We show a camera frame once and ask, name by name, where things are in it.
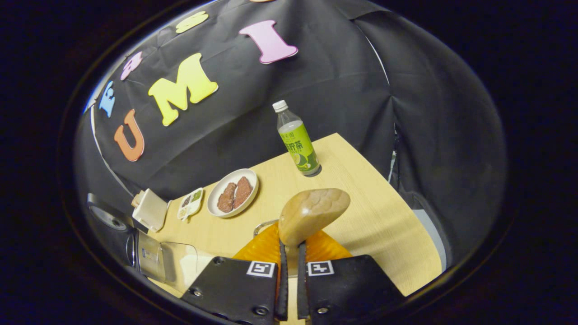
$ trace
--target table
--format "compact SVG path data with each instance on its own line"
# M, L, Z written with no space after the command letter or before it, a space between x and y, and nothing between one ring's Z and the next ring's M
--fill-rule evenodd
M354 256L369 254L405 296L441 274L442 266L432 239L405 201L383 176L339 134L313 142L322 166L315 177L302 176L289 153L250 167L260 187L251 205L241 214L221 219L206 209L213 187L205 187L201 210L188 222L177 219L182 198L169 204L165 224L149 234L160 242L179 242L215 256L232 257L253 238L255 227L279 218L285 203L296 193L335 187L349 193L347 211L324 231ZM157 285L180 297L171 287ZM296 319L296 279L289 282L288 324Z

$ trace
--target white bottle cap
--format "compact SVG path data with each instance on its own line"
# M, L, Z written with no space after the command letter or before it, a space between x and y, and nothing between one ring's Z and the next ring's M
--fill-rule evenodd
M289 106L287 106L287 103L285 101L278 101L275 104L273 104L273 109L275 110L275 113L282 112L288 108Z

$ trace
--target meat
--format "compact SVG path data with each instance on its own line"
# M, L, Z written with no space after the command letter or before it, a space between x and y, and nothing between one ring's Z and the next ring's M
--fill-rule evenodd
M229 183L225 191L218 197L217 207L219 210L227 213L233 210L233 200L237 184Z
M251 194L253 187L249 183L249 180L243 176L237 183L237 193L235 194L235 200L233 204L233 208L238 208Z

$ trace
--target plastic bottle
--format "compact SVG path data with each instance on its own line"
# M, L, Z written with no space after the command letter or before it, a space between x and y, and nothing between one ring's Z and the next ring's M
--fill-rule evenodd
M277 113L277 130L297 169L311 176L319 170L319 160L301 118L289 111L285 101L273 104Z

